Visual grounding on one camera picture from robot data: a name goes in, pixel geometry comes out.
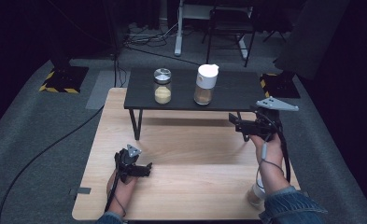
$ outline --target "chair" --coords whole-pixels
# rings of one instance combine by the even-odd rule
[[[213,35],[234,35],[238,44],[245,35],[251,34],[249,46],[245,48],[247,50],[245,67],[247,67],[256,34],[254,24],[256,16],[251,12],[252,8],[259,6],[261,2],[262,0],[215,0],[215,5],[210,11],[209,25],[203,38],[204,43],[206,36],[209,35],[206,63],[209,63]]]

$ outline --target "gray carpet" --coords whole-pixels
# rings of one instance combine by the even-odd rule
[[[206,44],[201,44],[202,35],[200,32],[185,35],[179,58],[174,56],[172,36],[162,47],[132,46],[175,59],[124,49],[119,66],[128,72],[127,78],[135,67],[166,67],[172,72],[174,68],[195,70],[198,68],[195,63],[205,62]],[[237,49],[212,51],[211,63],[222,70],[278,73],[273,60],[284,42],[275,35],[263,43],[266,35],[257,36],[248,68],[244,68]],[[47,62],[32,75],[0,120],[0,202],[19,171],[38,153],[94,116],[114,85],[111,60],[74,59],[71,64],[90,67],[80,94],[38,91],[52,68]],[[121,84],[119,76],[117,73],[116,86]],[[302,189],[329,210],[323,216],[327,223],[367,223],[367,201],[305,89],[297,78],[294,81],[302,98],[281,100],[298,105],[300,111],[282,112],[281,119],[291,163]],[[2,223],[78,223],[71,216],[75,201],[69,191],[79,187],[99,118],[100,114],[51,147],[21,174],[7,197]]]

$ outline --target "small black table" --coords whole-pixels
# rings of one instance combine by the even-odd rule
[[[143,110],[193,110],[252,112],[252,106],[265,95],[259,77],[252,72],[227,72],[219,70],[218,80],[209,105],[194,102],[197,70],[170,69],[172,73],[172,99],[166,105],[154,100],[154,69],[131,71],[124,109],[128,109],[134,128],[134,138],[139,140]],[[134,110],[139,110],[136,124]]]

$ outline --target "denim sleeve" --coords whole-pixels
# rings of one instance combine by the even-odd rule
[[[265,224],[324,223],[318,213],[327,213],[326,209],[294,187],[288,187],[267,196],[264,208],[265,211],[259,214],[259,217]]]
[[[122,218],[116,213],[105,212],[95,224],[122,224]]]

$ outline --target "white container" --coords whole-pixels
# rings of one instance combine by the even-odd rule
[[[252,185],[252,188],[247,191],[247,200],[253,206],[257,207],[260,206],[265,199],[265,191],[262,185],[261,179],[257,180],[257,183]]]
[[[212,101],[218,73],[219,67],[215,64],[203,64],[198,68],[194,93],[194,101],[198,105],[208,105]]]

